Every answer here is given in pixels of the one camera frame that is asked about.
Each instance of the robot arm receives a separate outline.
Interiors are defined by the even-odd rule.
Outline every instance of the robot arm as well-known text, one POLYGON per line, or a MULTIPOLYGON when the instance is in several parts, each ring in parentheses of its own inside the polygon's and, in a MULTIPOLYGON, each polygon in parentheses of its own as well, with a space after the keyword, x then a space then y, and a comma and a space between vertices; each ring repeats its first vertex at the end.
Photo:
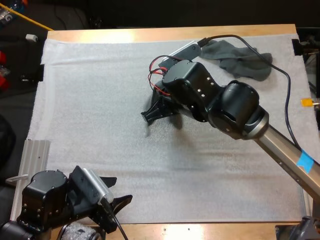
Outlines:
POLYGON ((22 210, 17 221, 0 226, 0 239, 48 240, 51 229, 91 218, 104 231, 119 227, 116 214, 128 205, 132 195, 114 198, 109 190, 115 177, 96 175, 76 166, 67 178, 61 171, 41 171, 22 191, 22 210))
POLYGON ((259 105, 258 93, 249 85, 231 81, 219 86, 199 62, 181 60, 173 65, 154 90, 152 106, 142 112, 154 120, 185 114, 209 122, 233 139, 254 140, 316 202, 320 201, 320 166, 269 125, 269 114, 259 105))

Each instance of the black cable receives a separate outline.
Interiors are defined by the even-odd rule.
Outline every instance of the black cable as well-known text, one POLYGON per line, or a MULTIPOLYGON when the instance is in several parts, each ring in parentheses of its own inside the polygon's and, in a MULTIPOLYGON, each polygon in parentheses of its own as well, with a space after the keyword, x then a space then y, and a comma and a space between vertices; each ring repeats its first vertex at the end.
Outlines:
POLYGON ((242 37, 237 36, 237 35, 232 35, 232 34, 227 34, 227 35, 218 35, 218 36, 211 36, 211 37, 206 37, 198 41, 198 45, 202 48, 204 45, 206 45, 210 40, 212 39, 220 39, 220 38, 236 38, 239 39, 241 42, 243 42, 251 51, 253 51, 261 60, 263 60, 267 65, 269 65, 271 68, 279 71, 280 73, 284 74, 286 78, 288 79, 288 87, 287 87, 287 93, 286 93, 286 99, 285 99, 285 105, 284 105, 284 119, 285 119, 285 125, 286 128, 288 129, 288 132, 293 140, 294 145, 296 148, 301 150, 301 147, 299 146, 295 135, 291 129, 290 122, 289 122, 289 117, 288 117, 288 106, 289 106, 289 100, 290 100, 290 91, 291 91, 291 78, 287 72, 282 70, 281 68, 278 68, 277 66, 273 65, 271 62, 269 62, 267 59, 264 58, 257 50, 255 50, 252 46, 249 45, 242 37))
POLYGON ((128 237, 127 237, 127 235, 126 235, 125 231, 123 230, 123 228, 122 228, 122 226, 121 226, 120 222, 118 221, 118 218, 116 217, 116 215, 114 215, 114 214, 113 214, 113 215, 112 215, 112 217, 113 217, 113 219, 114 219, 115 223, 117 224, 117 226, 118 226, 118 228, 119 228, 120 232, 122 233, 123 238, 124 238, 125 240, 128 240, 128 237))
POLYGON ((56 3, 54 3, 54 5, 53 5, 53 12, 54 12, 55 17, 56 17, 57 19, 59 19, 59 21, 62 23, 62 25, 63 25, 63 27, 64 27, 64 30, 67 30, 67 25, 66 25, 66 23, 62 20, 61 17, 59 17, 59 16, 57 15, 57 6, 56 6, 56 3))
POLYGON ((100 203, 103 206, 103 208, 106 211, 106 213, 110 214, 112 216, 112 218, 113 218, 115 224, 118 226, 118 228, 119 228, 124 240, 128 240, 128 237, 127 237, 124 229, 122 228, 120 222, 118 221, 118 219, 117 219, 117 217, 116 217, 116 215, 114 213, 114 210, 112 209, 111 204, 108 202, 108 200, 105 197, 103 197, 101 199, 100 203))

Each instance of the wire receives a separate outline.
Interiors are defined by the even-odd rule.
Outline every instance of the wire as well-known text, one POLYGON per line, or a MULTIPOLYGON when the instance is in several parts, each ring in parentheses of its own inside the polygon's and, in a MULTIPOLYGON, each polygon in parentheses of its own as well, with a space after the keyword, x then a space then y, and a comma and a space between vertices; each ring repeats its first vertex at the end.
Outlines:
POLYGON ((13 14, 15 14, 15 15, 17 15, 17 16, 19 16, 19 17, 21 17, 21 18, 23 18, 23 19, 25 19, 25 20, 33 23, 33 24, 35 24, 35 25, 38 25, 38 26, 41 27, 41 28, 44 28, 44 29, 46 29, 46 30, 48 30, 48 31, 54 31, 52 28, 50 28, 50 27, 48 27, 48 26, 46 26, 46 25, 43 25, 43 24, 41 24, 41 23, 39 23, 39 22, 37 22, 37 21, 35 21, 35 20, 32 20, 31 18, 29 18, 29 17, 21 14, 20 12, 17 12, 17 11, 15 11, 15 10, 7 7, 6 5, 3 5, 2 3, 0 3, 0 7, 4 8, 5 10, 7 10, 7 11, 9 11, 9 12, 11 12, 11 13, 13 13, 13 14))
POLYGON ((118 226, 118 228, 119 228, 120 232, 122 233, 123 238, 124 238, 125 240, 128 240, 128 237, 127 237, 127 235, 126 235, 126 233, 125 233, 124 229, 122 228, 122 226, 121 226, 120 222, 118 221, 118 218, 116 217, 116 215, 112 214, 112 217, 113 217, 113 219, 114 219, 114 221, 115 221, 116 225, 118 226))
POLYGON ((170 55, 160 55, 160 56, 157 56, 155 59, 153 59, 153 60, 151 61, 150 65, 149 65, 148 81, 149 81, 149 85, 150 85, 151 90, 156 89, 156 90, 157 90, 158 92, 160 92, 161 94, 163 94, 163 95, 165 95, 165 96, 170 96, 170 93, 167 93, 167 92, 163 91, 161 88, 159 88, 157 85, 155 85, 154 83, 151 82, 151 76, 152 76, 152 74, 158 74, 158 75, 164 76, 164 75, 168 72, 168 69, 167 69, 166 67, 163 67, 163 66, 160 66, 160 67, 152 70, 152 66, 154 65, 154 63, 155 63, 159 58, 164 58, 164 57, 173 59, 174 61, 181 61, 181 60, 182 60, 181 58, 178 58, 178 57, 175 57, 175 56, 170 56, 170 55))
POLYGON ((112 216, 112 218, 113 218, 113 220, 115 221, 115 224, 118 226, 118 228, 119 228, 119 230, 120 230, 123 238, 124 238, 125 240, 128 240, 128 237, 127 237, 124 229, 122 228, 120 222, 118 221, 118 219, 117 219, 117 217, 116 217, 116 215, 115 215, 115 213, 114 213, 114 210, 113 210, 113 208, 111 207, 111 204, 108 202, 108 200, 107 200, 105 197, 103 197, 103 198, 101 199, 100 203, 101 203, 101 205, 103 206, 103 208, 104 208, 104 210, 106 211, 106 213, 107 213, 107 214, 110 214, 110 215, 112 216))
POLYGON ((289 100, 290 100, 290 92, 291 92, 291 78, 287 72, 282 70, 281 68, 273 65, 271 62, 269 62, 264 56, 262 56, 257 50, 255 50, 252 46, 249 45, 242 37, 237 36, 237 35, 232 35, 232 34, 227 34, 227 35, 217 35, 217 36, 212 36, 212 37, 207 37, 198 42, 200 47, 203 47, 205 44, 207 44, 210 40, 212 39, 220 39, 220 38, 236 38, 239 39, 241 42, 243 42, 252 52, 254 52, 261 60, 263 60, 267 65, 269 65, 271 68, 279 71, 280 73, 284 74, 288 80, 288 85, 287 85, 287 93, 286 93, 286 99, 285 99, 285 105, 284 105, 284 119, 285 119, 285 125, 286 128, 288 129, 288 132, 293 140, 294 145, 296 148, 301 150, 300 145, 298 144, 298 141, 291 129, 290 122, 289 122, 289 116, 288 116, 288 106, 289 106, 289 100))
POLYGON ((64 30, 67 30, 67 25, 66 25, 65 21, 63 21, 62 18, 57 15, 56 3, 54 3, 54 5, 53 5, 53 12, 54 12, 55 17, 62 23, 64 30))

